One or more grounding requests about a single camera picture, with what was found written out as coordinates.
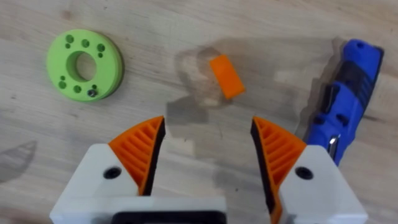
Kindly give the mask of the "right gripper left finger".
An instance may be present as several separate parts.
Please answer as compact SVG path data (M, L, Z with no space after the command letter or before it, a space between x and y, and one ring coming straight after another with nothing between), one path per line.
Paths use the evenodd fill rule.
M62 195L150 195L164 136L165 120L158 116L131 127L106 144L90 146Z

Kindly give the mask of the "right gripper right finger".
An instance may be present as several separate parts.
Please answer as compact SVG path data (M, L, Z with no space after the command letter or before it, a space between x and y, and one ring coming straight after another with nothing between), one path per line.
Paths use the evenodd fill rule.
M367 212L323 147L258 116L251 136L272 224L367 222Z

